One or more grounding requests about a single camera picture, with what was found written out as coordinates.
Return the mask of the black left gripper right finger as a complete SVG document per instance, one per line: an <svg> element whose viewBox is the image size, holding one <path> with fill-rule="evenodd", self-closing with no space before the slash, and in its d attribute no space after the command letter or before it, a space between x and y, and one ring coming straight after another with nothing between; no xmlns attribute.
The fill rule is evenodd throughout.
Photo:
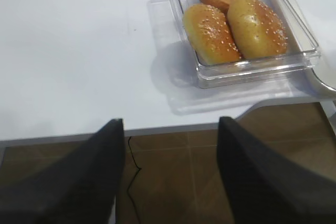
<svg viewBox="0 0 336 224"><path fill-rule="evenodd" d="M335 223L335 182L286 159L230 117L219 119L216 156L235 223Z"/></svg>

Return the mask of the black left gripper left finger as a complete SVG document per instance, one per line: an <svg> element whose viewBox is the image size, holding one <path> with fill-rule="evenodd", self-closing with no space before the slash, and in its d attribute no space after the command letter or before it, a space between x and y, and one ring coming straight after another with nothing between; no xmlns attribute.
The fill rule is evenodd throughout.
<svg viewBox="0 0 336 224"><path fill-rule="evenodd" d="M1 188L1 223L109 223L125 162L123 121L66 157Z"/></svg>

